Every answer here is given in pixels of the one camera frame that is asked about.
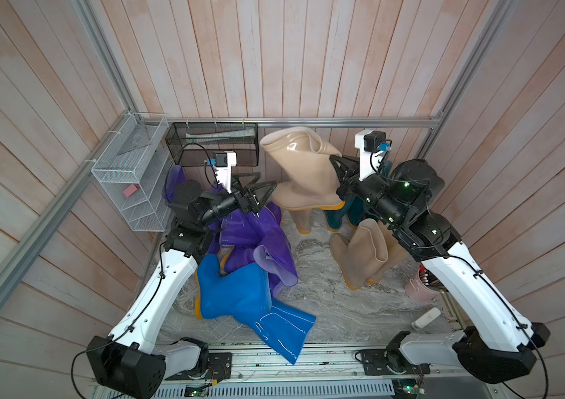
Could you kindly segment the beige boot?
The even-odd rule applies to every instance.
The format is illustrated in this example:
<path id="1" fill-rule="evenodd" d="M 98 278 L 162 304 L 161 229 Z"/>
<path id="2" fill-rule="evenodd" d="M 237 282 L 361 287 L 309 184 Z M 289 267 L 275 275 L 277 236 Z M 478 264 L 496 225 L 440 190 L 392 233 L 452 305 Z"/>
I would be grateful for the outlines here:
<path id="1" fill-rule="evenodd" d="M 349 289 L 357 290 L 387 261 L 382 232 L 374 219 L 364 219 L 351 239 L 334 234 L 330 239 L 333 259 Z"/>
<path id="2" fill-rule="evenodd" d="M 309 234 L 312 230 L 312 209 L 291 210 L 289 214 L 300 234 Z"/>
<path id="3" fill-rule="evenodd" d="M 336 194 L 340 182 L 330 161 L 330 156 L 342 153 L 316 131 L 304 126 L 274 131 L 264 136 L 260 146 L 288 177 L 272 195 L 279 207 L 300 211 L 338 210 L 344 206 Z"/>
<path id="4" fill-rule="evenodd" d="M 378 221 L 377 225 L 382 232 L 384 248 L 387 253 L 387 261 L 377 272 L 367 278 L 367 282 L 371 285 L 378 284 L 382 280 L 385 272 L 400 264 L 400 262 L 404 261 L 404 259 L 410 257 L 410 254 L 408 254 L 408 252 L 399 244 L 397 239 L 393 236 L 392 231 L 390 231 L 385 224 Z"/>

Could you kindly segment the large teal boot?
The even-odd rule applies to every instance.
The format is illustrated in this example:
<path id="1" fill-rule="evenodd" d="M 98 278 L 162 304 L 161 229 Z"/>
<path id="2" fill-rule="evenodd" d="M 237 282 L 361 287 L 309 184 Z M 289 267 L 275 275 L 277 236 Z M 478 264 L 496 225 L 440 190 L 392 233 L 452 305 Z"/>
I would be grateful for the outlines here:
<path id="1" fill-rule="evenodd" d="M 365 219 L 365 214 L 363 202 L 358 198 L 350 199 L 341 209 L 325 211 L 327 227 L 330 231 L 339 231 L 344 218 L 347 218 L 352 226 L 357 227 Z"/>

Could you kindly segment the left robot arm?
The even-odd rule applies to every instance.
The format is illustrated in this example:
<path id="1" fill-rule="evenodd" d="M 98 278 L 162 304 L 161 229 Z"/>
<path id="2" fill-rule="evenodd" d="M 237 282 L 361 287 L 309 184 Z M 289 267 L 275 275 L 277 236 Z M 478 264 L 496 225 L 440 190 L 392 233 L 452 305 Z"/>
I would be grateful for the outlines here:
<path id="1" fill-rule="evenodd" d="M 210 378 L 206 343 L 182 338 L 159 348 L 159 331 L 186 281 L 202 264 L 214 237 L 211 224 L 232 212 L 258 214 L 277 182 L 262 182 L 259 173 L 230 176 L 223 193 L 204 191 L 197 181 L 174 188 L 169 208 L 174 219 L 159 263 L 126 316 L 106 337 L 95 336 L 84 350 L 96 382 L 117 397 L 151 398 L 167 377 L 196 372 Z"/>

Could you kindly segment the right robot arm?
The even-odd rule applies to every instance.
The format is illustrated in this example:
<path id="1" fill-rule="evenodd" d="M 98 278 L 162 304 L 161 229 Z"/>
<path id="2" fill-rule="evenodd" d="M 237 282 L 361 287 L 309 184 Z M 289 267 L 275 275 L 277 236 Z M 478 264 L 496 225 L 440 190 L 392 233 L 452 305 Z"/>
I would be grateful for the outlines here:
<path id="1" fill-rule="evenodd" d="M 331 156 L 338 196 L 361 199 L 398 244 L 433 273 L 472 325 L 451 334 L 399 332 L 387 344 L 392 372 L 435 364 L 462 367 L 482 382 L 498 384 L 530 374 L 550 337 L 545 324 L 518 312 L 484 273 L 461 235 L 429 204 L 445 185 L 424 160 L 402 162 L 389 177 L 362 173 L 362 161 Z"/>

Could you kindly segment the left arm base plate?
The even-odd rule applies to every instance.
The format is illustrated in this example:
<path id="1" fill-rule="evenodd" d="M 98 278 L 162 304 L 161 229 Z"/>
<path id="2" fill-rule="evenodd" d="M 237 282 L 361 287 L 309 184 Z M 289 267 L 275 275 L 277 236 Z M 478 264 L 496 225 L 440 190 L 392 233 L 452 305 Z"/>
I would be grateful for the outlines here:
<path id="1" fill-rule="evenodd" d="M 189 371 L 183 371 L 166 377 L 166 381 L 221 382 L 231 378 L 233 354 L 231 352 L 211 352 L 203 356 L 197 366 Z"/>

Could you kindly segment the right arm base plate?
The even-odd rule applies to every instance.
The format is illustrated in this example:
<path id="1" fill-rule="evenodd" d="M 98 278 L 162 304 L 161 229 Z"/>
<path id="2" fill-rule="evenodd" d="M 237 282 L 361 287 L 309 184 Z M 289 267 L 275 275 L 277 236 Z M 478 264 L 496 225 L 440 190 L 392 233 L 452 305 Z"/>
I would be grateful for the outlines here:
<path id="1" fill-rule="evenodd" d="M 429 364 L 411 364 L 400 352 L 387 349 L 362 349 L 354 354 L 354 358 L 362 364 L 365 375 L 369 377 L 406 374 L 424 376 L 431 373 Z"/>

